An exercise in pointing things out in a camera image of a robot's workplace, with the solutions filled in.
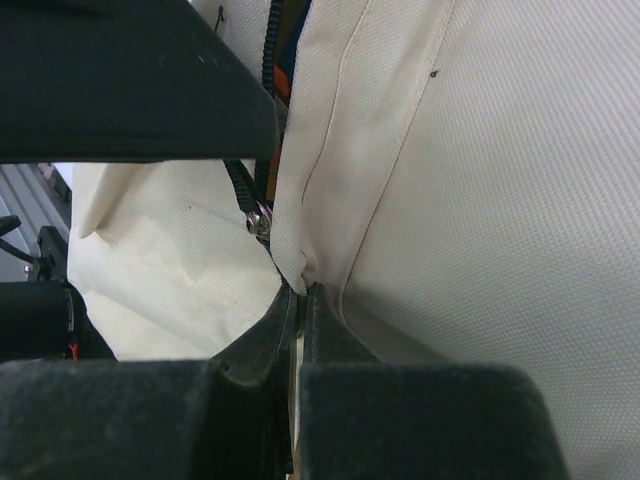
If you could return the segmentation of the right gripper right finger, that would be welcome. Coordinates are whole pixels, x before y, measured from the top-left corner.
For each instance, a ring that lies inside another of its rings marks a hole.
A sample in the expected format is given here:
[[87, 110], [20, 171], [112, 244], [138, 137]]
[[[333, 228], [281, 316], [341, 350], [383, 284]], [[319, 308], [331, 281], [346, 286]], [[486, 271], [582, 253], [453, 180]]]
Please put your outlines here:
[[312, 285], [299, 377], [306, 479], [565, 479], [543, 397], [495, 365], [394, 365]]

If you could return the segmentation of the beige student backpack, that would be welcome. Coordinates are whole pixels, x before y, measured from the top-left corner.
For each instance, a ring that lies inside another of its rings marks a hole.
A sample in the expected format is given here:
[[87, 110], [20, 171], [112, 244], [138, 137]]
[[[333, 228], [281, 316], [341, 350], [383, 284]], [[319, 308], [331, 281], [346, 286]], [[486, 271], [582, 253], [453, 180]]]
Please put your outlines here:
[[68, 274], [121, 360], [205, 358], [282, 281], [390, 359], [529, 374], [570, 475], [639, 475], [639, 5], [314, 1], [269, 248], [219, 161], [78, 164]]

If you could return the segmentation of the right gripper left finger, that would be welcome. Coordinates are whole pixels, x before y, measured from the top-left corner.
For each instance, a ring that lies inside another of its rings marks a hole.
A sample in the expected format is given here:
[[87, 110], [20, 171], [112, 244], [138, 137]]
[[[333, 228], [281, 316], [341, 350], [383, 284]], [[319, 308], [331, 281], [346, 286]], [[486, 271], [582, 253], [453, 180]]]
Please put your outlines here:
[[84, 359], [84, 306], [57, 283], [1, 287], [5, 479], [282, 479], [292, 466], [288, 287], [206, 360]]

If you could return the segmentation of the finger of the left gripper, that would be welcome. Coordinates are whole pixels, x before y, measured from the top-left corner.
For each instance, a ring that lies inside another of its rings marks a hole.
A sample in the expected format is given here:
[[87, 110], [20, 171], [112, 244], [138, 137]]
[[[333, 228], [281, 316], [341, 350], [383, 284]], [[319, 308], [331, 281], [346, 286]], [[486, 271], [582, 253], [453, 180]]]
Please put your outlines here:
[[267, 160], [276, 107], [186, 1], [5, 1], [1, 159]]

